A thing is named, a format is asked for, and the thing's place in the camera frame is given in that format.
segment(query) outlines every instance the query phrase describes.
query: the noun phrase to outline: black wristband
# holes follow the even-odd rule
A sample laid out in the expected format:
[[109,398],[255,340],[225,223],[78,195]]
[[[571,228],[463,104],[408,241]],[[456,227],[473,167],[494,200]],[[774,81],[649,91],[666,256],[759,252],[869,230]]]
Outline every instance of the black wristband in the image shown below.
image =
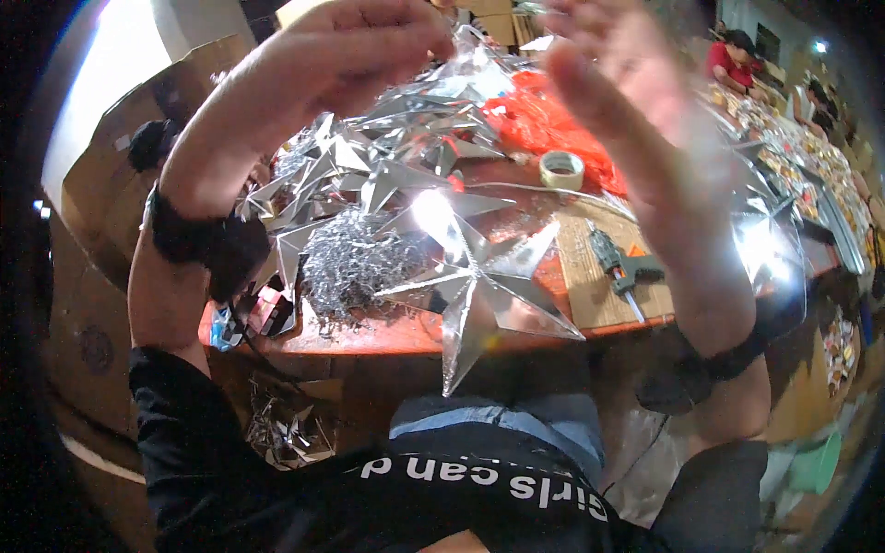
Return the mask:
[[149,209],[160,256],[170,263],[196,262],[209,269],[209,295],[216,302],[224,303],[242,290],[270,254],[267,231],[259,219],[243,221],[233,213],[184,219],[158,191]]

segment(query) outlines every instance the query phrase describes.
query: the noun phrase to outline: black cable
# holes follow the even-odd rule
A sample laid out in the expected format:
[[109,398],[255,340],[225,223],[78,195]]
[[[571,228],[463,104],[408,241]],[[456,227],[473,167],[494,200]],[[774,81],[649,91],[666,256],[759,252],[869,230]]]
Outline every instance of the black cable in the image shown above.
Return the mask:
[[255,345],[255,342],[253,342],[252,339],[249,337],[249,329],[246,327],[246,324],[243,323],[242,320],[236,315],[233,298],[227,300],[227,308],[230,310],[230,317],[234,321],[234,328],[236,332],[242,335],[242,338],[246,341],[246,344],[255,353],[255,355],[258,356],[258,359],[260,360],[258,364],[260,368],[258,368],[257,366],[255,367],[255,370],[266,373],[277,380],[288,382],[292,384],[292,387],[295,388],[299,394],[304,397],[310,397],[307,392],[302,390],[301,387],[297,384],[298,382],[304,382],[304,379],[299,378],[294,374],[284,373],[280,369],[276,368],[275,366],[273,366],[273,363],[271,363],[270,359],[268,359],[267,356],[265,356],[265,354],[262,353],[260,349],[258,349],[258,347]]
[[655,437],[651,439],[651,443],[648,445],[647,448],[645,448],[645,451],[643,451],[642,453],[639,454],[639,457],[636,458],[636,460],[630,465],[630,467],[627,468],[627,471],[624,472],[623,476],[621,476],[620,478],[618,478],[617,480],[615,480],[614,482],[612,482],[611,484],[608,485],[608,488],[606,488],[605,491],[603,492],[603,497],[605,497],[605,495],[609,493],[609,490],[612,489],[615,484],[624,480],[630,474],[630,472],[633,471],[633,469],[636,467],[636,464],[639,463],[640,459],[645,457],[646,454],[648,454],[648,452],[651,451],[651,448],[655,445],[655,443],[658,442],[658,438],[660,438],[661,434],[664,432],[664,426],[666,426],[666,422],[668,420],[670,420],[670,415],[664,415],[664,420],[662,420],[661,425],[658,426],[658,431],[655,433]]

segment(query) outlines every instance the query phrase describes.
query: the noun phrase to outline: workbench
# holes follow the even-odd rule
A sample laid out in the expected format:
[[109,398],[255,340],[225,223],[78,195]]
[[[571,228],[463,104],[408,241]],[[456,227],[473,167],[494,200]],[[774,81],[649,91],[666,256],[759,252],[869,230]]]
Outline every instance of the workbench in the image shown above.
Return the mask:
[[[557,195],[549,192],[531,192],[514,188],[469,188],[471,184],[482,182],[511,182],[515,184],[541,187],[537,168],[520,166],[509,160],[481,161],[461,167],[464,171],[468,192],[487,196],[509,197],[517,201],[517,206],[506,210],[489,213],[479,217],[472,223],[492,242],[500,242],[517,233],[530,233],[540,229],[545,220],[568,202],[561,201]],[[838,257],[832,246],[803,237],[805,255],[809,258],[814,276],[817,277],[839,265]],[[630,244],[618,244],[627,249]],[[556,307],[573,320],[566,281],[557,248],[551,248],[535,272],[534,281],[545,289],[553,298]],[[365,356],[365,355],[397,355],[397,354],[439,354],[442,352],[441,317],[431,312],[407,312],[395,310],[393,316],[382,317],[357,315],[363,327],[358,329],[344,328],[323,335],[323,329],[311,306],[306,299],[299,298],[301,318],[295,329],[269,339],[257,336],[255,345],[263,354],[270,356],[275,362],[285,365],[285,358],[292,356]],[[216,305],[206,305],[200,324],[199,338],[201,343],[209,347],[212,328],[212,313]],[[636,320],[615,325],[582,327],[581,332],[588,339],[613,334],[631,332],[642,328],[662,326],[673,322],[673,314],[650,317],[645,322]],[[541,338],[528,334],[515,334],[517,339],[508,347],[533,348],[556,343],[551,338]],[[248,347],[241,345],[239,349],[248,352]]]

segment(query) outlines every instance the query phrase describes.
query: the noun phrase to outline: tape roll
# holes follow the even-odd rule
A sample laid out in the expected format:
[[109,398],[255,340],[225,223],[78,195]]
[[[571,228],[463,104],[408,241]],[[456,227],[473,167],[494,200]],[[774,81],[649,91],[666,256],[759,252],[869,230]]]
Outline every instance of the tape roll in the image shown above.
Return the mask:
[[584,183],[584,162],[567,151],[549,151],[541,156],[541,182],[547,188],[579,190]]

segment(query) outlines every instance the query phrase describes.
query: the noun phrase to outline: black sleeve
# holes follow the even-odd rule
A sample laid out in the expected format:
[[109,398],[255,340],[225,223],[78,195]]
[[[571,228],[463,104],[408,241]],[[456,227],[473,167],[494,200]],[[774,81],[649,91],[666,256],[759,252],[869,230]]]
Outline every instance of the black sleeve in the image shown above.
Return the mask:
[[732,442],[682,467],[651,531],[673,551],[751,551],[761,525],[765,442]]
[[246,443],[224,392],[196,367],[133,349],[129,388],[158,551],[263,550],[297,521],[298,477]]

